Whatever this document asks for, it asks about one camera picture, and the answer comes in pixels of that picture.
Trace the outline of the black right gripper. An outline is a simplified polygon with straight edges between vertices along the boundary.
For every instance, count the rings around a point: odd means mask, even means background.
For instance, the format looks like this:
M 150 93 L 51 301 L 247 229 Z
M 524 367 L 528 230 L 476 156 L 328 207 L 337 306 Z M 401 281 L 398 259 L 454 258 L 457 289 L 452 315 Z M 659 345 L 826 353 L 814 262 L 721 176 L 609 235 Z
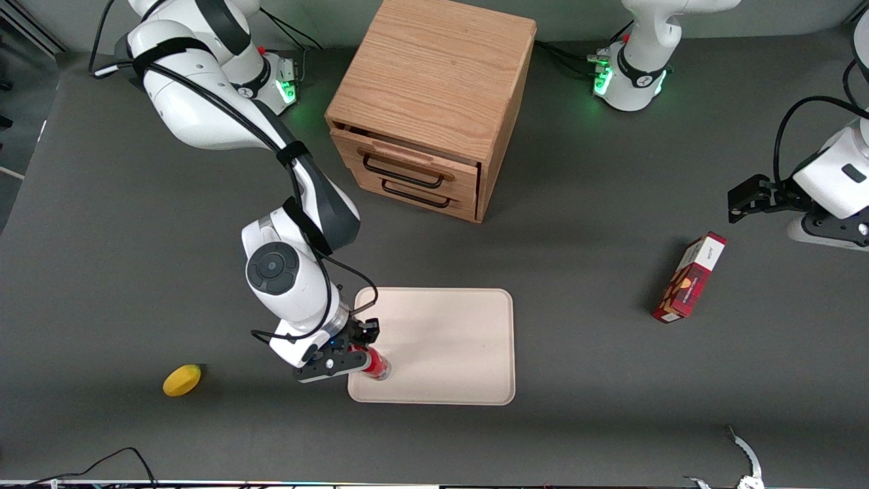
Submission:
M 326 343 L 326 352 L 346 354 L 346 372 L 353 374 L 369 368 L 369 348 L 381 332 L 378 318 L 366 321 L 350 318 L 344 328 Z

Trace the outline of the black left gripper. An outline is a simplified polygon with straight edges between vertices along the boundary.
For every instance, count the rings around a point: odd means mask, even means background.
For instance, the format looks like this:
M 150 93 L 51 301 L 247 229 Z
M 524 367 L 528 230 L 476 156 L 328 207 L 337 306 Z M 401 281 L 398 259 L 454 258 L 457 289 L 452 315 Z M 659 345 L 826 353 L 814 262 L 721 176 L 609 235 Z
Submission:
M 788 226 L 792 238 L 867 238 L 867 183 L 846 185 L 838 197 L 810 197 L 795 179 L 779 186 L 777 202 L 804 213 Z M 751 206 L 773 204 L 773 182 L 754 175 L 727 194 L 727 221 L 734 225 L 750 213 Z

